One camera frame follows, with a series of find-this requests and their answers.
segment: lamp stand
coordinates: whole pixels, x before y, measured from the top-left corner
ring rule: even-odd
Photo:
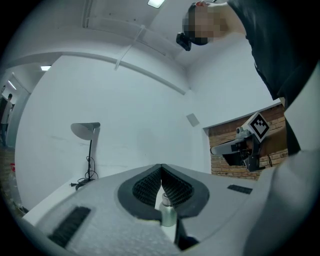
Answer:
[[[77,191],[78,188],[81,188],[82,186],[86,185],[87,183],[89,183],[90,181],[92,181],[92,179],[90,178],[90,161],[91,161],[91,145],[92,145],[92,140],[90,140],[90,147],[89,147],[89,158],[88,158],[88,178],[85,178],[84,180],[80,181],[76,186],[75,186],[75,190]]]

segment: person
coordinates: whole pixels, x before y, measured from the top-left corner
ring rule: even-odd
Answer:
[[[245,35],[252,48],[254,67],[272,99],[281,99],[286,110],[298,96],[319,60],[312,39],[315,19],[311,8],[278,0],[227,0],[193,3],[182,21],[184,34],[193,44],[206,45],[230,33]],[[288,149],[300,150],[289,123],[265,138],[260,156]]]
[[[1,119],[1,137],[2,137],[2,145],[6,148],[7,147],[7,143],[6,143],[6,129],[7,129],[7,123],[8,123],[8,117],[10,114],[10,110],[12,107],[11,104],[11,99],[12,99],[12,94],[10,93],[8,96],[8,102],[5,106],[3,115],[2,115],[2,119]]]
[[[12,117],[12,112],[14,111],[14,107],[15,107],[15,104],[12,104],[11,110],[10,110],[9,115],[8,115],[8,120],[6,121],[5,132],[8,131],[8,126],[10,124],[10,120],[11,120],[11,117]]]

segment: floor lamp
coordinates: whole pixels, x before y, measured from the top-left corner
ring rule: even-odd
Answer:
[[[88,178],[84,178],[81,182],[79,182],[75,186],[75,190],[78,190],[78,188],[84,186],[85,184],[92,181],[90,177],[90,161],[91,161],[91,145],[92,140],[94,137],[94,131],[95,129],[100,127],[99,122],[83,122],[83,123],[73,123],[71,124],[71,131],[78,136],[80,139],[90,141],[90,147],[89,147],[89,157],[88,157]]]

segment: black cable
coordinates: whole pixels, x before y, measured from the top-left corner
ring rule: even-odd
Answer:
[[[268,155],[268,158],[269,158],[269,166],[272,167],[272,162],[271,162],[270,155]]]
[[[74,187],[74,186],[78,185],[82,180],[87,180],[87,179],[89,179],[89,177],[90,177],[91,180],[95,180],[94,178],[92,178],[94,175],[96,175],[97,179],[99,179],[99,175],[98,175],[98,173],[96,172],[96,162],[95,162],[95,160],[94,160],[93,157],[90,157],[90,159],[93,160],[93,170],[90,170],[90,169],[91,169],[91,164],[89,163],[89,171],[87,171],[87,172],[85,173],[84,178],[78,179],[78,180],[77,180],[77,183],[71,183],[71,184],[70,184],[71,187]]]

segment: ceiling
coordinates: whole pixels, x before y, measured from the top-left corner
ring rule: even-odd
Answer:
[[[45,71],[41,70],[41,66],[51,65],[52,63],[46,62],[33,62],[23,65],[8,68],[1,76],[1,83],[8,84],[8,80],[12,82],[16,90],[13,91],[17,96],[20,94],[21,89],[32,93],[35,86],[38,84]]]
[[[195,0],[165,0],[160,8],[148,5],[148,0],[68,0],[52,8],[58,27],[76,26],[115,33],[132,40],[142,30],[137,41],[188,68],[215,44],[192,45],[185,51],[176,43],[177,33],[182,32],[182,19]]]

